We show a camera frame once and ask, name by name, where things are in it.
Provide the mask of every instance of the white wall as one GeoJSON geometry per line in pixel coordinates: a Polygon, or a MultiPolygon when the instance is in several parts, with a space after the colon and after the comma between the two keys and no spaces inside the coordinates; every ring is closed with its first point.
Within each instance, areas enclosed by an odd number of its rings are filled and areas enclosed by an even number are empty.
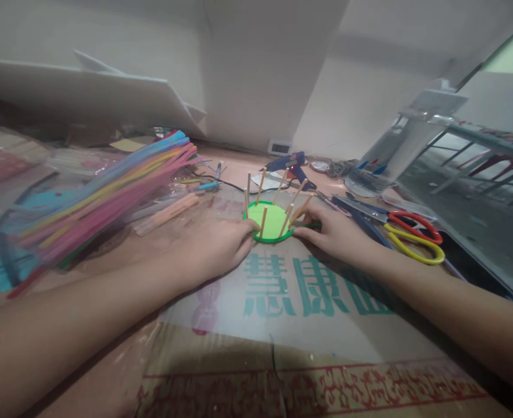
{"type": "Polygon", "coordinates": [[[0,0],[0,59],[79,67],[78,49],[203,107],[202,19],[198,0],[0,0]]]}
{"type": "Polygon", "coordinates": [[[513,0],[351,0],[295,149],[360,158],[430,80],[463,79],[512,23],[513,0]]]}
{"type": "Polygon", "coordinates": [[[202,77],[212,140],[265,151],[291,140],[347,0],[207,2],[202,77]]]}
{"type": "Polygon", "coordinates": [[[291,140],[347,0],[0,0],[0,59],[78,66],[73,49],[166,78],[210,139],[291,140]]]}

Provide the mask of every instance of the cardboard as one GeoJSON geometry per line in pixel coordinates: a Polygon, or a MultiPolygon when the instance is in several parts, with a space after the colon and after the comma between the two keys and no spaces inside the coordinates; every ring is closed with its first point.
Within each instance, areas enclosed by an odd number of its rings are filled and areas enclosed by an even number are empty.
{"type": "MultiPolygon", "coordinates": [[[[239,218],[242,199],[222,190],[209,216],[239,218]]],[[[256,244],[159,320],[138,417],[511,416],[409,308],[295,238],[256,244]]]]}

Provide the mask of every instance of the wooden stick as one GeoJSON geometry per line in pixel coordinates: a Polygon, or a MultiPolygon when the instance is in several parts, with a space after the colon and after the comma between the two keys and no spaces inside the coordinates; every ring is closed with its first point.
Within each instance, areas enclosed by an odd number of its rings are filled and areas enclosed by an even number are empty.
{"type": "Polygon", "coordinates": [[[245,219],[249,218],[249,192],[245,188],[245,219]]]}
{"type": "Polygon", "coordinates": [[[189,207],[198,204],[199,201],[200,200],[198,199],[198,196],[190,193],[171,206],[142,221],[134,228],[134,230],[139,236],[144,236],[156,229],[158,226],[165,224],[165,222],[169,221],[170,219],[173,219],[189,207]]]}
{"type": "Polygon", "coordinates": [[[262,185],[264,184],[264,176],[266,175],[266,167],[264,167],[264,171],[262,171],[262,180],[260,180],[260,187],[258,188],[258,196],[256,197],[256,204],[260,201],[260,193],[262,193],[262,185]]]}
{"type": "Polygon", "coordinates": [[[310,194],[308,197],[307,197],[307,200],[304,201],[303,205],[297,209],[297,211],[295,212],[295,214],[293,215],[293,219],[291,219],[291,222],[289,223],[289,227],[291,228],[291,224],[293,222],[295,222],[296,219],[298,219],[298,217],[300,217],[303,213],[303,211],[306,209],[308,203],[310,202],[310,200],[313,198],[314,196],[314,193],[313,194],[310,194]]]}
{"type": "Polygon", "coordinates": [[[289,167],[285,169],[284,176],[281,178],[281,182],[279,183],[278,191],[275,192],[275,196],[274,196],[274,199],[272,200],[272,204],[275,204],[275,200],[278,198],[279,192],[281,191],[281,186],[284,185],[284,181],[287,178],[288,174],[289,174],[289,167]]]}
{"type": "Polygon", "coordinates": [[[289,215],[291,215],[292,210],[293,210],[293,203],[290,204],[289,207],[287,208],[287,213],[285,214],[284,225],[281,227],[281,232],[279,233],[278,238],[281,238],[284,235],[285,225],[287,225],[287,221],[289,220],[289,215]]]}
{"type": "Polygon", "coordinates": [[[299,195],[299,193],[301,192],[301,190],[303,190],[303,187],[305,186],[305,184],[307,183],[307,179],[303,180],[303,182],[301,183],[301,185],[299,186],[299,190],[297,190],[297,193],[295,193],[295,197],[293,198],[293,200],[291,201],[291,203],[295,203],[295,199],[297,199],[297,196],[299,195]]]}
{"type": "Polygon", "coordinates": [[[264,206],[264,213],[262,214],[262,225],[260,225],[260,238],[264,233],[264,224],[266,223],[266,213],[268,213],[268,205],[264,206]]]}

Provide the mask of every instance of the white paper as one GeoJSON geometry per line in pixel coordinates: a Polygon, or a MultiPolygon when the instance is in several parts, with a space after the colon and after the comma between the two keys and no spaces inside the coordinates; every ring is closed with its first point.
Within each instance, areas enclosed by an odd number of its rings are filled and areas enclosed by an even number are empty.
{"type": "MultiPolygon", "coordinates": [[[[278,173],[277,171],[274,172],[267,172],[266,177],[264,177],[264,183],[262,184],[262,190],[266,189],[277,189],[279,187],[279,183],[281,182],[281,179],[283,178],[284,174],[278,173]]],[[[253,183],[256,184],[256,186],[260,186],[260,181],[262,180],[262,174],[257,174],[255,176],[252,176],[250,178],[253,183]]]]}

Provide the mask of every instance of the floor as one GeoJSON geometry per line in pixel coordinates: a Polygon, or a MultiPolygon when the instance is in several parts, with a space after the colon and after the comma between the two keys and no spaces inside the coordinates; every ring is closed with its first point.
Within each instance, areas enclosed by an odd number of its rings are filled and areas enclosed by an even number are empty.
{"type": "MultiPolygon", "coordinates": [[[[437,145],[461,148],[466,141],[447,135],[437,145]]],[[[486,185],[468,179],[454,183],[436,195],[430,192],[456,172],[456,167],[485,149],[473,145],[446,166],[441,163],[453,152],[431,148],[417,159],[399,178],[399,182],[420,201],[434,210],[444,227],[494,274],[513,288],[513,207],[503,202],[513,195],[513,187],[501,187],[496,193],[481,195],[486,185]]],[[[505,163],[479,174],[482,178],[497,175],[505,163]]]]}

